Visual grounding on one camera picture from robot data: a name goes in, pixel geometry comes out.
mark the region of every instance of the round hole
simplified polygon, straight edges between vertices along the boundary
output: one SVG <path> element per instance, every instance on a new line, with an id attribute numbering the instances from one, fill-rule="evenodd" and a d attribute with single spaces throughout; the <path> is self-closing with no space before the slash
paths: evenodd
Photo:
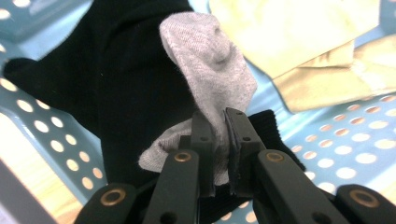
<path id="1" fill-rule="evenodd" d="M 242 203 L 241 205 L 238 206 L 239 208 L 246 208 L 248 207 L 248 202 Z"/>
<path id="2" fill-rule="evenodd" d="M 57 152 L 63 152 L 64 151 L 64 146 L 62 143 L 52 140 L 50 141 L 50 146 Z"/>
<path id="3" fill-rule="evenodd" d="M 17 100 L 17 105 L 22 109 L 22 110 L 24 110 L 24 111 L 26 111 L 26 112 L 28 112 L 28 113 L 32 113 L 34 110 L 33 110 L 33 107 L 29 104 L 29 103 L 27 103 L 26 101 L 23 101 L 23 100 Z"/>
<path id="4" fill-rule="evenodd" d="M 371 122 L 369 124 L 369 127 L 371 129 L 382 129 L 382 128 L 385 128 L 387 126 L 388 126 L 388 123 L 386 121 L 384 121 L 384 120 L 377 120 L 377 121 Z"/>
<path id="5" fill-rule="evenodd" d="M 338 129 L 337 131 L 334 132 L 334 134 L 337 135 L 337 136 L 344 136 L 344 135 L 346 135 L 348 133 L 349 133 L 349 130 L 345 129 L 345 128 Z"/>
<path id="6" fill-rule="evenodd" d="M 361 153 L 358 156 L 356 156 L 355 160 L 358 163 L 370 164 L 376 161 L 376 155 L 372 153 Z"/>
<path id="7" fill-rule="evenodd" d="M 102 179 L 103 178 L 103 173 L 99 168 L 93 168 L 92 169 L 93 175 L 98 178 L 98 179 Z"/>
<path id="8" fill-rule="evenodd" d="M 334 165 L 334 160 L 331 159 L 322 159 L 318 161 L 318 167 L 321 168 L 329 168 Z"/>
<path id="9" fill-rule="evenodd" d="M 343 119 L 345 119 L 347 116 L 345 116 L 345 115 L 337 115 L 337 116 L 335 116 L 333 119 L 335 120 L 335 121 L 340 121 L 340 120 L 343 120 Z"/>
<path id="10" fill-rule="evenodd" d="M 361 101 L 369 101 L 369 100 L 373 100 L 373 96 L 367 96 L 361 99 Z"/>
<path id="11" fill-rule="evenodd" d="M 352 140 L 355 142 L 364 142 L 370 139 L 370 134 L 368 133 L 357 133 L 352 136 Z"/>
<path id="12" fill-rule="evenodd" d="M 326 139 L 319 143 L 320 147 L 330 147 L 332 145 L 332 140 Z"/>
<path id="13" fill-rule="evenodd" d="M 189 160 L 191 160 L 191 155 L 190 155 L 190 153 L 187 153 L 187 152 L 179 152 L 175 155 L 175 160 L 176 161 L 189 161 Z"/>
<path id="14" fill-rule="evenodd" d="M 0 8 L 0 21 L 6 20 L 11 17 L 11 13 L 4 8 Z"/>
<path id="15" fill-rule="evenodd" d="M 4 89 L 8 91 L 17 91 L 18 88 L 12 84 L 10 81 L 0 77 L 0 86 L 4 87 Z"/>
<path id="16" fill-rule="evenodd" d="M 3 53 L 7 52 L 6 48 L 2 44 L 0 44 L 0 52 L 3 52 Z"/>
<path id="17" fill-rule="evenodd" d="M 77 140 L 73 135 L 67 134 L 65 138 L 70 145 L 75 146 L 77 144 Z"/>
<path id="18" fill-rule="evenodd" d="M 247 223 L 253 223 L 253 222 L 257 221 L 256 214 L 254 214 L 253 211 L 247 213 L 246 221 L 247 221 Z"/>
<path id="19" fill-rule="evenodd" d="M 374 113 L 376 113 L 376 112 L 378 112 L 378 111 L 380 111 L 380 110 L 381 110 L 381 107 L 379 107 L 379 106 L 372 106 L 372 107 L 369 107 L 369 108 L 366 109 L 366 113 L 374 114 Z"/>
<path id="20" fill-rule="evenodd" d="M 375 146 L 379 149 L 391 149 L 396 147 L 396 141 L 390 139 L 381 139 L 375 142 Z"/>
<path id="21" fill-rule="evenodd" d="M 222 221 L 227 221 L 228 219 L 231 218 L 231 216 L 233 215 L 233 213 L 227 213 L 224 217 L 221 218 Z"/>
<path id="22" fill-rule="evenodd" d="M 305 141 L 306 142 L 313 142 L 313 141 L 315 141 L 315 140 L 317 140 L 317 136 L 316 135 L 314 135 L 314 134 L 311 134 L 311 135 L 308 135 L 306 138 L 305 138 Z"/>
<path id="23" fill-rule="evenodd" d="M 350 179 L 350 178 L 355 177 L 356 171 L 352 168 L 344 167 L 344 168 L 338 169 L 335 174 L 342 179 Z"/>
<path id="24" fill-rule="evenodd" d="M 391 102 L 394 100 L 396 100 L 396 96 L 394 96 L 394 95 L 384 96 L 380 99 L 380 101 L 382 101 L 382 102 Z"/>
<path id="25" fill-rule="evenodd" d="M 43 102 L 41 102 L 41 101 L 39 101 L 39 100 L 35 100 L 36 102 L 37 102 L 37 104 L 41 107 L 41 108 L 43 108 L 43 109 L 50 109 L 50 107 L 48 106 L 48 105 L 46 105 L 46 104 L 44 104 Z"/>
<path id="26" fill-rule="evenodd" d="M 267 158 L 268 161 L 273 161 L 273 162 L 280 162 L 285 160 L 285 158 L 277 152 L 269 152 L 265 155 L 265 157 Z"/>
<path id="27" fill-rule="evenodd" d="M 64 123 L 56 117 L 52 117 L 50 118 L 50 120 L 52 121 L 53 125 L 55 125 L 58 128 L 62 128 L 64 126 Z"/>
<path id="28" fill-rule="evenodd" d="M 303 155 L 303 158 L 306 160 L 312 160 L 314 159 L 316 156 L 318 155 L 318 153 L 314 152 L 314 151 L 308 151 L 305 152 L 305 154 Z"/>
<path id="29" fill-rule="evenodd" d="M 50 131 L 49 127 L 40 120 L 35 120 L 35 127 L 42 133 L 47 133 Z"/>
<path id="30" fill-rule="evenodd" d="M 327 132 L 327 131 L 329 131 L 331 128 L 332 128 L 332 125 L 330 125 L 330 124 L 325 124 L 325 125 L 321 126 L 319 129 L 320 129 L 321 132 Z"/>
<path id="31" fill-rule="evenodd" d="M 303 149 L 302 146 L 294 146 L 294 147 L 291 148 L 291 151 L 296 153 L 296 152 L 301 151 L 302 149 Z"/>
<path id="32" fill-rule="evenodd" d="M 346 155 L 352 152 L 352 147 L 340 146 L 337 147 L 334 152 L 338 155 Z"/>
<path id="33" fill-rule="evenodd" d="M 388 110 L 386 115 L 390 117 L 396 117 L 396 109 Z"/>
<path id="34" fill-rule="evenodd" d="M 310 180 L 315 179 L 315 176 L 317 176 L 317 175 L 315 175 L 314 172 L 311 172 L 311 171 L 306 171 L 306 172 L 305 172 L 305 175 L 306 175 L 306 176 L 308 177 L 308 179 L 310 179 Z"/>
<path id="35" fill-rule="evenodd" d="M 350 121 L 351 124 L 361 124 L 365 121 L 365 118 L 354 118 Z"/>
<path id="36" fill-rule="evenodd" d="M 100 202 L 104 206 L 113 206 L 122 202 L 125 199 L 125 196 L 126 192 L 124 189 L 111 189 L 102 195 L 102 197 L 100 198 Z"/>
<path id="37" fill-rule="evenodd" d="M 370 207 L 375 208 L 380 205 L 379 200 L 371 193 L 361 190 L 361 189 L 353 189 L 349 192 L 349 196 L 357 203 Z"/>
<path id="38" fill-rule="evenodd" d="M 88 177 L 83 177 L 82 178 L 82 185 L 86 189 L 93 189 L 93 183 Z"/>
<path id="39" fill-rule="evenodd" d="M 79 157 L 81 158 L 82 161 L 85 161 L 85 162 L 90 161 L 90 156 L 85 151 L 80 151 Z"/>
<path id="40" fill-rule="evenodd" d="M 29 7 L 30 6 L 30 0 L 12 0 L 12 3 L 16 7 Z"/>
<path id="41" fill-rule="evenodd" d="M 335 185 L 329 182 L 323 182 L 318 184 L 318 188 L 323 189 L 324 191 L 327 191 L 329 193 L 335 192 Z"/>
<path id="42" fill-rule="evenodd" d="M 332 224 L 332 220 L 323 213 L 315 212 L 312 214 L 312 219 L 318 224 Z"/>
<path id="43" fill-rule="evenodd" d="M 166 212 L 161 215 L 160 222 L 162 224 L 174 224 L 177 223 L 177 215 L 173 212 Z"/>
<path id="44" fill-rule="evenodd" d="M 357 110 L 357 109 L 359 109 L 359 108 L 361 108 L 360 105 L 350 105 L 350 106 L 347 108 L 347 110 L 349 110 L 349 111 L 354 111 L 354 110 Z"/>
<path id="45" fill-rule="evenodd" d="M 73 160 L 67 160 L 66 161 L 67 167 L 69 167 L 70 170 L 72 171 L 77 171 L 78 170 L 78 164 L 73 161 Z"/>

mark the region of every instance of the black fabric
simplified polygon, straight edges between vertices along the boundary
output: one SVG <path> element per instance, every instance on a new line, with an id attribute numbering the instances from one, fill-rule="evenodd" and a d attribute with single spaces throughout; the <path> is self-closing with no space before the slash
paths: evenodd
<path id="1" fill-rule="evenodd" d="M 95 0 L 60 46 L 36 63 L 7 63 L 5 77 L 101 139 L 109 183 L 139 188 L 158 175 L 139 155 L 195 110 L 159 33 L 166 17 L 191 10 L 187 0 Z"/>
<path id="2" fill-rule="evenodd" d="M 297 165 L 305 171 L 305 166 L 280 138 L 274 111 L 264 110 L 260 113 L 249 116 L 248 119 L 266 148 L 279 150 L 288 154 L 297 163 Z"/>

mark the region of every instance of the black plastic part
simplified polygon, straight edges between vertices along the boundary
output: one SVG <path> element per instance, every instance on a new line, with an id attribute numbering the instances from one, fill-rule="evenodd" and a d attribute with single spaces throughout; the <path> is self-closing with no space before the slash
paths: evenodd
<path id="1" fill-rule="evenodd" d="M 256 174 L 282 223 L 348 223 L 286 153 L 267 149 L 258 158 Z"/>
<path id="2" fill-rule="evenodd" d="M 199 155 L 200 197 L 215 196 L 214 137 L 210 123 L 201 112 L 192 115 L 191 149 Z"/>
<path id="3" fill-rule="evenodd" d="M 242 111 L 226 108 L 225 119 L 230 136 L 228 176 L 230 192 L 238 197 L 253 197 L 253 163 L 265 149 L 248 117 Z"/>
<path id="4" fill-rule="evenodd" d="M 230 195 L 230 185 L 216 186 L 216 197 L 199 199 L 199 223 L 215 223 L 250 198 Z"/>
<path id="5" fill-rule="evenodd" d="M 181 135 L 180 141 L 178 142 L 178 150 L 191 149 L 191 136 Z"/>
<path id="6" fill-rule="evenodd" d="M 156 187 L 158 178 L 152 179 L 147 184 L 136 190 L 134 205 L 125 223 L 142 223 L 149 207 L 152 192 Z"/>
<path id="7" fill-rule="evenodd" d="M 79 212 L 76 224 L 123 224 L 136 198 L 132 185 L 109 184 L 97 190 Z"/>
<path id="8" fill-rule="evenodd" d="M 395 205 L 378 192 L 364 186 L 340 187 L 335 195 L 335 204 L 350 223 L 396 223 Z"/>
<path id="9" fill-rule="evenodd" d="M 256 188 L 253 198 L 253 210 L 259 223 L 281 224 L 282 219 L 271 203 L 267 191 L 264 187 Z"/>
<path id="10" fill-rule="evenodd" d="M 198 154 L 169 153 L 152 194 L 144 224 L 197 223 Z"/>

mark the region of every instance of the gray sock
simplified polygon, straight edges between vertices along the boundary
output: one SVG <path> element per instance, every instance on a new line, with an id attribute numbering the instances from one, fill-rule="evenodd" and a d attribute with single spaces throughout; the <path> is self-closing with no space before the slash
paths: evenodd
<path id="1" fill-rule="evenodd" d="M 245 111 L 257 88 L 239 49 L 210 14 L 178 13 L 160 26 L 163 46 L 188 81 L 201 112 L 215 135 L 215 184 L 228 182 L 229 139 L 223 110 Z M 177 149 L 179 138 L 191 134 L 191 120 L 168 129 L 140 157 L 142 168 L 160 172 L 167 153 Z"/>

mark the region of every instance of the tan fabric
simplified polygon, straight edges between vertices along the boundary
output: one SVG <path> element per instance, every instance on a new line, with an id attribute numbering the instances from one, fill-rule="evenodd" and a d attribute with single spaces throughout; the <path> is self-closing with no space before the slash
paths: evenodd
<path id="1" fill-rule="evenodd" d="M 227 36 L 271 78 L 345 45 L 379 18 L 379 0 L 210 0 L 209 6 Z"/>
<path id="2" fill-rule="evenodd" d="M 349 41 L 345 45 L 327 51 L 326 53 L 299 65 L 299 67 L 350 66 L 353 63 L 354 48 L 355 41 Z"/>
<path id="3" fill-rule="evenodd" d="M 354 62 L 347 68 L 295 68 L 274 83 L 292 112 L 394 92 L 396 35 L 357 48 Z"/>

